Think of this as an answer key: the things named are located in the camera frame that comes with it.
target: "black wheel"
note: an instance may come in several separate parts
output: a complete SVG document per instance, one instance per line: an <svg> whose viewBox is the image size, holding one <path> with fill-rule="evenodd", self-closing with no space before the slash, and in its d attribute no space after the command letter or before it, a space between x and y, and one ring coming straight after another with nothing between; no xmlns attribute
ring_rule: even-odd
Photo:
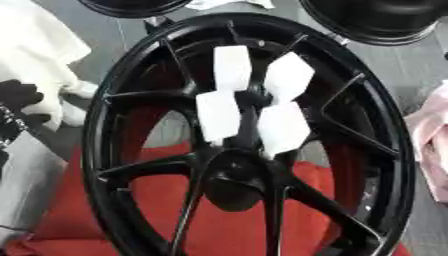
<svg viewBox="0 0 448 256"><path fill-rule="evenodd" d="M269 63L294 51L316 70L307 91L296 101L312 128L308 142L320 141L330 159L334 200L292 174L299 150L267 160L259 154L259 138L250 136L241 142L247 132L226 140L222 147L202 140L195 95L214 90L214 47L235 44L249 48L253 65L248 91L237 94L246 131L254 130L250 120L270 104L261 86ZM134 133L126 135L124 130L135 126L130 116L142 108L151 113L145 119L148 127L169 110L181 113L190 126L191 153L130 163L123 150ZM246 115L247 109L252 114ZM238 175L233 175L235 166ZM95 215L123 255L181 255L203 194L229 211L243 211L262 200L269 256L279 253L286 199L320 211L340 227L319 255L389 255L409 218L415 181L406 127L374 74L349 50L319 32L258 14L184 20L136 45L111 70L92 102L84 130L83 168ZM129 189L138 177L163 174L189 179L171 242L144 219ZM215 185L220 186L213 181L223 176L257 193L243 189L240 197L249 200L220 200L225 189L215 191Z"/></svg>
<svg viewBox="0 0 448 256"><path fill-rule="evenodd" d="M191 0L79 0L101 14L117 18L149 18L188 4Z"/></svg>
<svg viewBox="0 0 448 256"><path fill-rule="evenodd" d="M300 0L320 24L343 37L366 44L405 45L434 31L446 15L444 1Z"/></svg>

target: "center bore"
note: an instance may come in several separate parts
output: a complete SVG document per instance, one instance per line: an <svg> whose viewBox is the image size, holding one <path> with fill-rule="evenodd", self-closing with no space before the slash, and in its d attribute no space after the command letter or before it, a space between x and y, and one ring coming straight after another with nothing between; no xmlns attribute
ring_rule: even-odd
<svg viewBox="0 0 448 256"><path fill-rule="evenodd" d="M252 208L264 191L259 172L261 162L238 152L225 152L210 164L212 175L206 182L205 195L217 207L228 212Z"/></svg>

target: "hand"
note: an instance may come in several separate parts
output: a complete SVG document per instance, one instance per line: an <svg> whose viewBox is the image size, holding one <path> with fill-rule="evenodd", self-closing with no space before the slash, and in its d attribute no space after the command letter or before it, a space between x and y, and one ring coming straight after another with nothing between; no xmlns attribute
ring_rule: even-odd
<svg viewBox="0 0 448 256"><path fill-rule="evenodd" d="M42 101L44 95L37 92L35 85L22 84L17 80L0 82L0 103L12 112L21 111L23 108ZM43 124L50 120L50 115L28 115L27 122L31 124Z"/></svg>

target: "black wheel rim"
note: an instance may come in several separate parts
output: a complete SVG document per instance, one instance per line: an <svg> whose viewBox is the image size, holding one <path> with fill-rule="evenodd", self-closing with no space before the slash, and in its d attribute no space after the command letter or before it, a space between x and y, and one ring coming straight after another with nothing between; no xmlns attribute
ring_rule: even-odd
<svg viewBox="0 0 448 256"><path fill-rule="evenodd" d="M333 201L323 197L285 171L297 152L267 161L250 149L216 148L201 140L194 95L212 90L213 83L211 74L197 76L188 58L210 52L215 46L232 44L247 45L251 57L257 60L253 61L249 92L237 95L257 110L270 101L259 88L272 60L294 51L316 69L315 80L296 99L313 130L310 140L319 137L327 150L335 140L343 141L353 149L351 152L364 152L365 161L359 170L365 181L363 192L375 187L375 196L360 200L350 211L337 198ZM177 88L151 84L142 91L135 87L142 74L162 59L172 61L183 82ZM313 86L322 83L331 87ZM176 110L187 118L193 153L143 164L121 162L116 139L123 127L120 120L130 109L148 105ZM178 255L198 195L204 192L204 177L213 174L206 170L213 170L209 166L227 154L252 159L258 169L264 170L256 175L267 206L268 255L278 255L279 216L285 197L321 211L341 226L340 236L319 255L388 255L404 231L415 177L411 144L400 113L383 85L359 59L308 27L257 14L202 16L161 29L126 54L95 96L84 131L85 186L101 227L124 255ZM175 168L179 166L188 166L190 171L179 171ZM129 181L136 177L163 173L190 178L172 243L144 220L127 189Z"/></svg>
<svg viewBox="0 0 448 256"><path fill-rule="evenodd" d="M117 18L149 18L173 12L191 0L167 1L122 1L122 0L79 0L89 9Z"/></svg>
<svg viewBox="0 0 448 256"><path fill-rule="evenodd" d="M361 43L382 46L406 45L427 37L436 28L444 8L437 1L431 5L425 5L425 1L383 1L390 7L388 4L382 7L381 1L367 5L347 0L336 0L331 4L325 0L300 2L316 21L332 32ZM418 8L420 13L408 13Z"/></svg>

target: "wheel spoke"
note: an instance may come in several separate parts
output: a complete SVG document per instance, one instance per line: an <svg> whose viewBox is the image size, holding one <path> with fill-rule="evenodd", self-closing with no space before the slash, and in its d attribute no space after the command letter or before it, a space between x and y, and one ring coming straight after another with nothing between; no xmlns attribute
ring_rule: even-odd
<svg viewBox="0 0 448 256"><path fill-rule="evenodd" d="M105 96L105 101L111 105L139 107L166 107L179 112L186 109L196 109L195 99L179 91L141 91L117 93Z"/></svg>
<svg viewBox="0 0 448 256"><path fill-rule="evenodd" d="M275 188L266 193L264 200L266 222L266 255L280 255L281 230L283 220L283 203L286 193L284 188Z"/></svg>
<svg viewBox="0 0 448 256"><path fill-rule="evenodd" d="M346 82L336 93L328 98L325 103L322 105L322 118L320 122L323 123L323 126L326 126L326 130L336 131L338 134L342 135L344 138L350 140L359 147L374 153L380 154L383 156L390 157L392 159L397 159L399 157L399 153L397 150L392 149L379 141L371 139L362 133L359 133L346 125L338 122L331 116L327 114L327 109L331 107L331 105L339 98L341 95L350 88L350 86L355 85L365 79L365 75L363 73L356 74L353 78L351 78L348 82Z"/></svg>
<svg viewBox="0 0 448 256"><path fill-rule="evenodd" d="M246 108L241 115L241 125L238 135L230 139L232 146L244 149L255 149L260 141L257 131L257 121L258 116L255 108Z"/></svg>
<svg viewBox="0 0 448 256"><path fill-rule="evenodd" d="M162 39L161 44L168 48L174 62L176 62L177 67L179 68L183 78L185 79L186 85L183 89L183 92L187 95L195 95L198 92L197 83L194 80L193 76L191 75L190 71L188 70L187 65L179 57L169 39L167 38Z"/></svg>
<svg viewBox="0 0 448 256"><path fill-rule="evenodd" d="M197 117L196 100L179 91L145 91L108 95L105 100L118 106L139 107L158 106L181 113L188 122L191 130L192 148L196 149L206 142L203 139L201 127Z"/></svg>
<svg viewBox="0 0 448 256"><path fill-rule="evenodd" d="M300 201L330 217L342 227L344 234L352 240L358 241L362 239L365 241L367 238L373 238L376 241L380 241L382 239L372 228L348 214L336 201L325 197L322 193L295 177L290 180L288 188L288 196L290 198Z"/></svg>
<svg viewBox="0 0 448 256"><path fill-rule="evenodd" d="M232 43L234 44L240 44L241 39L238 33L235 30L235 24L233 23L233 20L229 20L226 23L226 28L229 30L230 35L232 36Z"/></svg>
<svg viewBox="0 0 448 256"><path fill-rule="evenodd" d="M204 193L203 191L202 177L200 174L197 174L190 179L188 191L182 205L181 215L171 240L169 248L170 256L177 256L182 251L185 235L190 226L191 219L199 205L201 196Z"/></svg>
<svg viewBox="0 0 448 256"><path fill-rule="evenodd" d="M299 44L302 43L304 41L306 41L306 39L308 38L308 35L305 34L297 34L294 37L294 40L289 43L287 46L285 46L282 51L275 57L275 59L281 58L282 56L284 56L285 54L289 53L289 52L294 52L294 48Z"/></svg>
<svg viewBox="0 0 448 256"><path fill-rule="evenodd" d="M141 176L180 174L189 176L193 167L193 154L171 156L167 158L123 165L98 172L98 178L102 180L116 180L129 182Z"/></svg>
<svg viewBox="0 0 448 256"><path fill-rule="evenodd" d="M373 140L349 127L333 120L330 117L325 117L326 124L329 125L332 132L337 132L342 135L345 139L348 139L350 142L355 145L363 148L366 151L369 151L373 154L379 154L383 156L387 156L392 159L399 158L399 152L395 149L392 149L376 140Z"/></svg>

